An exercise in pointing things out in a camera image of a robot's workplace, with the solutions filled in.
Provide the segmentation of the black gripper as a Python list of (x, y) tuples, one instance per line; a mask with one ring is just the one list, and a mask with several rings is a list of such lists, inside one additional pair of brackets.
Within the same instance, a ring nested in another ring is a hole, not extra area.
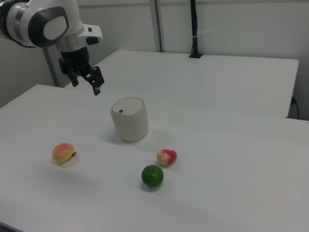
[(101, 70), (98, 66), (92, 67), (89, 64), (89, 52), (87, 47), (82, 47), (76, 51), (63, 52), (58, 60), (60, 69), (63, 74), (70, 71), (70, 81), (73, 87), (76, 87), (79, 82), (75, 73), (86, 74), (84, 79), (93, 89), (94, 95), (100, 93), (100, 87), (105, 83)]

